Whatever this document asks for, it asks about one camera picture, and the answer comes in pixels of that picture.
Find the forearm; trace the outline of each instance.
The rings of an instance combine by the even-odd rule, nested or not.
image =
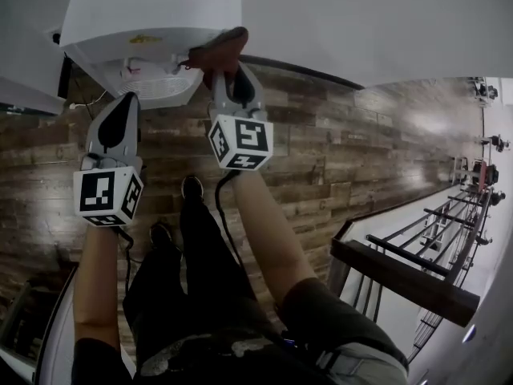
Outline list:
[[[271,294],[281,303],[296,283],[315,277],[301,243],[258,172],[233,179],[240,218]]]
[[[73,297],[76,340],[99,336],[119,348],[117,250],[111,229],[87,229]]]

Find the cable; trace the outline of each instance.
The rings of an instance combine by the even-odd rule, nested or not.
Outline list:
[[[102,98],[103,96],[105,95],[105,93],[107,92],[107,90],[105,90],[102,95],[100,97],[98,97],[98,99],[96,99],[95,101],[91,101],[90,103],[88,104],[75,104],[75,103],[71,103],[70,104],[70,110],[75,110],[77,107],[87,107],[87,106],[92,106],[93,104],[96,104],[98,103]]]
[[[127,276],[125,277],[125,295],[128,294],[128,286],[130,285],[130,272],[131,272],[131,262],[138,262],[136,260],[132,260],[130,258],[130,250],[131,247],[134,246],[134,239],[130,237],[127,233],[125,233],[121,227],[116,226],[112,227],[112,231],[114,231],[116,234],[120,235],[126,242],[128,242],[127,247],[125,248],[125,258],[127,259]]]
[[[66,57],[68,60],[70,61],[73,61],[71,60],[66,53],[64,53],[64,57]],[[79,89],[79,93],[80,93],[80,96],[82,97],[82,101],[84,103],[84,106],[86,107],[87,109],[87,113],[89,114],[89,117],[91,118],[91,121],[94,120],[95,118],[93,117],[92,113],[91,113],[91,110],[89,109],[89,105],[87,104],[87,101],[85,99],[85,97],[83,96],[83,91],[82,91],[82,88],[80,87],[80,84],[79,84],[79,81],[76,79],[75,77],[75,73],[73,72],[73,66],[70,67],[70,71],[71,71],[71,78],[73,79],[73,81],[75,81],[75,86],[77,86],[77,88]]]
[[[232,178],[234,178],[235,176],[238,176],[239,174],[240,174],[240,171],[232,170],[217,183],[217,186],[216,186],[216,208],[217,208],[217,211],[219,212],[219,216],[221,217],[221,222],[223,223],[223,228],[224,228],[224,232],[226,233],[226,237],[228,237],[228,240],[230,241],[230,244],[232,245],[233,252],[235,253],[237,260],[239,262],[239,265],[240,265],[241,269],[244,271],[244,275],[246,276],[246,279],[249,282],[248,273],[246,272],[244,263],[242,262],[242,258],[240,257],[239,251],[237,250],[235,243],[233,242],[232,234],[230,234],[230,232],[228,231],[228,224],[226,223],[226,217],[224,215],[223,209],[221,208],[221,203],[220,203],[220,198],[219,198],[220,190],[223,188],[223,186],[227,182],[229,182]]]
[[[207,117],[212,120],[212,117],[210,116],[210,106],[214,104],[214,102],[212,100],[210,100],[207,104]]]

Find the yellow sticker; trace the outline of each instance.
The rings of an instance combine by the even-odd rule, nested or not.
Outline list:
[[[130,40],[130,43],[140,44],[140,43],[155,43],[155,42],[160,42],[160,41],[162,41],[162,37],[138,34]]]

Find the black pants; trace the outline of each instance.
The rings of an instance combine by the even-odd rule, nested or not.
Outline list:
[[[188,295],[180,285],[180,253],[176,247],[159,247],[143,261],[123,301],[127,322],[137,343],[134,322],[143,314],[158,318],[163,303],[175,311],[166,323],[183,325],[188,299],[197,302],[226,302],[232,298],[255,300],[255,294],[244,271],[230,253],[216,221],[201,199],[186,199],[180,215],[180,229],[184,239],[187,263]]]

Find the white wall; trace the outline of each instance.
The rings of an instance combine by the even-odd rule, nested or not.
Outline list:
[[[513,107],[495,101],[484,109],[485,135],[501,134],[513,140]],[[429,370],[429,384],[502,384],[511,372],[513,355],[513,152],[492,152],[492,163],[499,170],[496,190],[506,193],[506,200],[490,208],[487,236],[493,242],[478,249],[474,267],[463,289],[481,296],[475,323],[477,334],[461,344],[466,329],[443,321],[433,337],[410,365],[410,383],[415,384]]]
[[[504,105],[513,105],[513,79],[501,79],[500,91]]]
[[[513,77],[513,0],[242,0],[245,54],[363,86]]]

